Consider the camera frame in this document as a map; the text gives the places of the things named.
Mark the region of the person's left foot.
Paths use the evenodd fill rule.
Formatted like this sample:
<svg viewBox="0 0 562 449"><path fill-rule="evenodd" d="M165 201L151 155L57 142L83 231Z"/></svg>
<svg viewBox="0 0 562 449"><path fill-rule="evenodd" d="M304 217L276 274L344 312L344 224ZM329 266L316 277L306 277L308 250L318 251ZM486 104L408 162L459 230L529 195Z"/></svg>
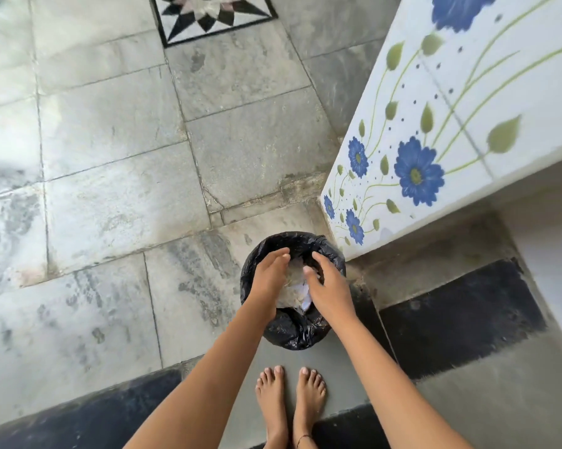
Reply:
<svg viewBox="0 0 562 449"><path fill-rule="evenodd" d="M283 366L265 368L255 387L266 431L263 449L287 449L289 429L285 409L285 371Z"/></svg>

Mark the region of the person's foot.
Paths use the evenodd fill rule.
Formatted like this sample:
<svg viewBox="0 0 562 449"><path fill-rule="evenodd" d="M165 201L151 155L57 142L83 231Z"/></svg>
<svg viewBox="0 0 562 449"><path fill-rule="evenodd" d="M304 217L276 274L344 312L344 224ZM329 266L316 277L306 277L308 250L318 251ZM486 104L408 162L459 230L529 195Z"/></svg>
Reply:
<svg viewBox="0 0 562 449"><path fill-rule="evenodd" d="M309 434L313 438L313 427L324 408L326 395L327 388L321 374L314 369L302 367L298 377L297 401L292 423L294 449L295 442L301 435Z"/></svg>
<svg viewBox="0 0 562 449"><path fill-rule="evenodd" d="M285 409L285 371L283 366L265 368L255 387L266 431L263 449L287 449L289 429Z"/></svg>

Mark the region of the white blue floral tiled counter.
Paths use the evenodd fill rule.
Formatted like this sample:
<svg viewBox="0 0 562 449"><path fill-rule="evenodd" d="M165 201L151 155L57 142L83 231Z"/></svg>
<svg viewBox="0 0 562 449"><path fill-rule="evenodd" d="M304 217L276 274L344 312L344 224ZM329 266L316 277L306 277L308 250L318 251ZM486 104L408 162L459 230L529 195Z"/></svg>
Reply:
<svg viewBox="0 0 562 449"><path fill-rule="evenodd" d="M401 0L321 204L346 260L562 161L562 0Z"/></svg>

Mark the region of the person's left hand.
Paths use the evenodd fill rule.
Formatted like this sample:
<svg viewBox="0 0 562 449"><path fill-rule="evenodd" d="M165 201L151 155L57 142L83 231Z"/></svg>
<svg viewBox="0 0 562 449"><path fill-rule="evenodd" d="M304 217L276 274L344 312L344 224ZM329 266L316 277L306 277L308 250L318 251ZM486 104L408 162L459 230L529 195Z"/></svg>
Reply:
<svg viewBox="0 0 562 449"><path fill-rule="evenodd" d="M285 284L286 271L290 260L290 249L287 247L266 255L255 269L252 287L246 303L257 303L274 316L277 299Z"/></svg>

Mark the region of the person's right hand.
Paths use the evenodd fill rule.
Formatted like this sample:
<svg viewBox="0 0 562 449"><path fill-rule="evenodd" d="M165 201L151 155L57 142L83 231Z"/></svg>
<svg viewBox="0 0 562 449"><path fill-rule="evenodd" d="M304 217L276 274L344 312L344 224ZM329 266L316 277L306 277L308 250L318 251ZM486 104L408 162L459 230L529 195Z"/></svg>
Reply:
<svg viewBox="0 0 562 449"><path fill-rule="evenodd" d="M312 302L339 333L357 320L349 286L329 259L317 252L312 253L312 258L321 267L323 279L323 291L309 291Z"/></svg>

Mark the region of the black garbage bag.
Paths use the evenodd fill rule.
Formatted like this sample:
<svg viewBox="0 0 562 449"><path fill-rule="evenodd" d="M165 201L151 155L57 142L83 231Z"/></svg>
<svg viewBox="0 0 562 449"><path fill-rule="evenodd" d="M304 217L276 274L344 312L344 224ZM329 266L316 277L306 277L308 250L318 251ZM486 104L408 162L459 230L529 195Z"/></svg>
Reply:
<svg viewBox="0 0 562 449"><path fill-rule="evenodd" d="M243 264L240 275L241 303L245 302L250 293L255 269L260 261L270 252L284 247L290 249L291 260L302 257L305 266L315 269L320 282L323 282L322 269L312 258L313 252L325 256L343 276L346 276L345 256L324 235L300 231L272 234L256 245ZM293 309L276 309L275 318L264 330L264 338L277 347L299 351L313 347L324 339L330 330L330 324L312 302L304 315Z"/></svg>

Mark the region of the white crumpled paper waste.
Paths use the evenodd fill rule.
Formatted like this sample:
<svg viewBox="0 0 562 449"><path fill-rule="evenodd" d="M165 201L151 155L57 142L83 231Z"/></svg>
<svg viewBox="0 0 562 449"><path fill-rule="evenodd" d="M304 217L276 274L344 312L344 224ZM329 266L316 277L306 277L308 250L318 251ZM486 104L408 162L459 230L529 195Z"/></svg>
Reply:
<svg viewBox="0 0 562 449"><path fill-rule="evenodd" d="M285 283L276 301L277 309L293 309L304 315L312 304L307 279L304 275L305 266L302 257L290 260Z"/></svg>

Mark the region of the person's right forearm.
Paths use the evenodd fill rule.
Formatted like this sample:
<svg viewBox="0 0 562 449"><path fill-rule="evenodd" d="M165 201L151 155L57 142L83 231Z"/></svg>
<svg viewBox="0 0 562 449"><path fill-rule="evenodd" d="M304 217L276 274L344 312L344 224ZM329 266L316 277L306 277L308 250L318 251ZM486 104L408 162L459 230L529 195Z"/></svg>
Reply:
<svg viewBox="0 0 562 449"><path fill-rule="evenodd" d="M391 449L473 449L419 393L355 313L327 320L352 361Z"/></svg>

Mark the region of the person's left forearm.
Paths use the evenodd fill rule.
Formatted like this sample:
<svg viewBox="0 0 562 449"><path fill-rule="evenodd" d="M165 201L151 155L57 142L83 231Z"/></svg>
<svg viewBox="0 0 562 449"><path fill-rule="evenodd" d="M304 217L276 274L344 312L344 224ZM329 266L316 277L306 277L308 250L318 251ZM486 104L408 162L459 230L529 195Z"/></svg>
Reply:
<svg viewBox="0 0 562 449"><path fill-rule="evenodd" d="M250 296L209 351L123 449L217 449L275 298Z"/></svg>

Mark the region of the person's right foot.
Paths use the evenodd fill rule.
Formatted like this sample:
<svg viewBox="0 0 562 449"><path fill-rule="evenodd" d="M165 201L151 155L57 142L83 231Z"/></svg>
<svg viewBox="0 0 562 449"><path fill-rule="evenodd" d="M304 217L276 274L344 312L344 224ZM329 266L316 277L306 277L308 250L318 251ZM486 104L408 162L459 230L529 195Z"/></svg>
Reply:
<svg viewBox="0 0 562 449"><path fill-rule="evenodd" d="M314 369L302 367L298 377L297 401L292 423L294 449L295 442L301 435L309 434L313 438L313 427L324 408L326 395L327 388L321 374Z"/></svg>

